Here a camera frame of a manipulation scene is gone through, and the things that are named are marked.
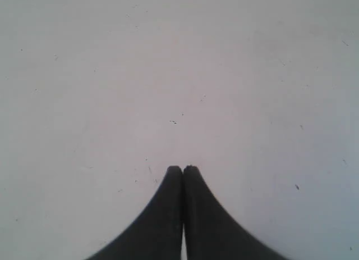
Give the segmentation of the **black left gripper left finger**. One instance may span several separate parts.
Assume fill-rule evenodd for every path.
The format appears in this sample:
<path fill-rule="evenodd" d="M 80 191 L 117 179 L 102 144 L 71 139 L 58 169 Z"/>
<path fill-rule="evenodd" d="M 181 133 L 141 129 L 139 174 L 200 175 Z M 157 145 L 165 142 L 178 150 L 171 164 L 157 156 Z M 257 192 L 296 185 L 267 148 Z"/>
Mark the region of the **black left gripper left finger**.
<path fill-rule="evenodd" d="M 90 259 L 181 259 L 182 207 L 182 170 L 170 166 L 138 217 Z"/>

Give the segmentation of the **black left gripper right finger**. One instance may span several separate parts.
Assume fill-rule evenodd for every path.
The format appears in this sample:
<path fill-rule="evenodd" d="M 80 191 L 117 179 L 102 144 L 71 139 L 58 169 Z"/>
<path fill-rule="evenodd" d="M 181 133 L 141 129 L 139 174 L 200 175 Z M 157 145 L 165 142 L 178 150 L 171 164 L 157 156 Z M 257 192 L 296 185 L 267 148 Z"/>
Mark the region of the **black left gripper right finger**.
<path fill-rule="evenodd" d="M 183 171 L 183 194 L 188 259 L 285 259 L 232 218 L 196 166 Z"/>

